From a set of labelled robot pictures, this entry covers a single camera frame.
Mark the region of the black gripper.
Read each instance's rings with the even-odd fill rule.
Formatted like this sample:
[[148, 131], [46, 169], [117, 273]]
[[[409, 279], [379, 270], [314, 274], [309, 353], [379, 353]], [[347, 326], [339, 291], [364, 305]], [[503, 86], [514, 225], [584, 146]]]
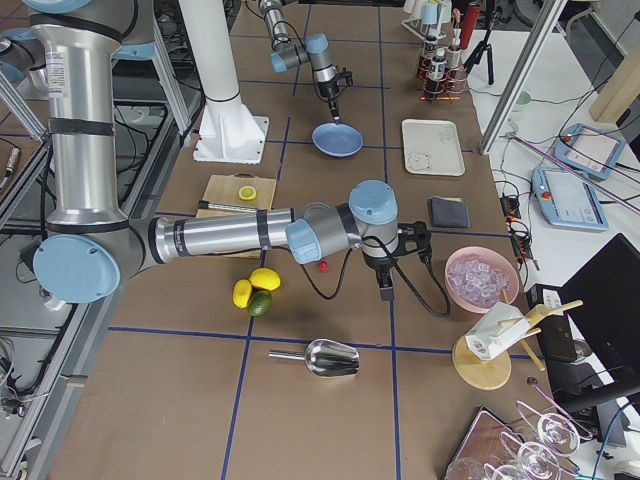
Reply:
[[389, 271], [393, 266], [393, 253], [398, 247], [398, 236], [388, 239], [375, 235], [362, 238], [362, 253], [365, 263], [378, 273], [378, 287], [382, 300], [394, 300], [394, 285]]
[[336, 124], [341, 121], [340, 107], [337, 98], [340, 94], [340, 86], [336, 77], [326, 81], [317, 81], [315, 85], [318, 88], [320, 97], [328, 103], [328, 108]]

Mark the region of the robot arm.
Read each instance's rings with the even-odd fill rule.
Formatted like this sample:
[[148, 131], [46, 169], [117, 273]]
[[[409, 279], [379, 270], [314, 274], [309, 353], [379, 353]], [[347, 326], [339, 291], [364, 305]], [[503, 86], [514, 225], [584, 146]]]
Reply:
[[333, 61], [329, 41], [324, 33], [303, 40], [283, 14], [285, 1], [258, 1], [262, 17], [271, 41], [270, 62], [276, 73], [284, 73], [308, 63], [311, 67], [313, 86], [318, 97], [327, 105], [335, 123], [341, 121], [339, 98], [346, 88], [353, 85], [353, 73], [346, 67], [339, 68]]
[[301, 264], [353, 248], [385, 262], [397, 248], [395, 194], [379, 180], [361, 182], [335, 207], [131, 220], [118, 202], [112, 62], [128, 47], [153, 51], [152, 5], [32, 1], [29, 21], [44, 47], [57, 201], [32, 270], [53, 296], [91, 303], [137, 273], [181, 257], [287, 246]]

